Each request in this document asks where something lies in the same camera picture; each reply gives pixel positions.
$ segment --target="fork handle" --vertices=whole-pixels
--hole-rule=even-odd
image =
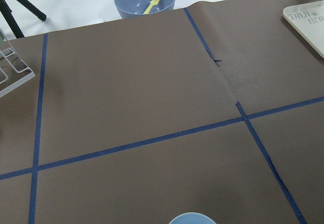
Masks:
[[[152,9],[153,6],[154,6],[154,4],[150,3],[150,5],[144,11],[143,15],[147,15],[148,13],[150,13],[150,11],[151,11],[151,9]]]

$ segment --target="tripod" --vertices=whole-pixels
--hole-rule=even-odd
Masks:
[[[31,2],[28,0],[17,0],[19,3],[21,3],[25,8],[27,8],[30,12],[32,12],[35,16],[38,17],[38,19],[44,21],[46,20],[46,15],[42,13],[38,8],[36,8]],[[21,29],[19,28],[16,20],[12,16],[8,4],[5,0],[0,0],[0,11],[2,15],[4,16],[6,22],[8,23],[10,29],[14,33],[16,38],[23,38],[24,34],[22,33]]]

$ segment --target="plastic fork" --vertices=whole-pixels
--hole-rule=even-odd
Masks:
[[[160,0],[152,0],[152,1],[150,2],[150,5],[147,7],[147,9],[145,10],[145,12],[144,12],[143,14],[144,14],[144,15],[148,14],[148,13],[151,11],[152,7],[153,7],[154,5],[157,5],[158,2],[160,2]]]

